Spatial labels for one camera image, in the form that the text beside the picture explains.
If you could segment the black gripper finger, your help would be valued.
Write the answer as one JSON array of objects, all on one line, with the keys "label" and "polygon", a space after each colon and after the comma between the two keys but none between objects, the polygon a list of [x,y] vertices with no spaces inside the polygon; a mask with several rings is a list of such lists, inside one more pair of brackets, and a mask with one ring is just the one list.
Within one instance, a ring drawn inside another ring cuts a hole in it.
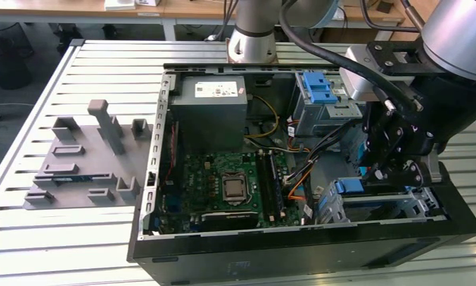
[{"label": "black gripper finger", "polygon": [[442,182],[437,154],[400,156],[374,163],[364,175],[368,184],[432,186]]},{"label": "black gripper finger", "polygon": [[368,102],[362,119],[362,131],[366,138],[360,166],[382,167],[404,133],[398,126],[398,115],[396,110],[388,110],[381,103]]}]

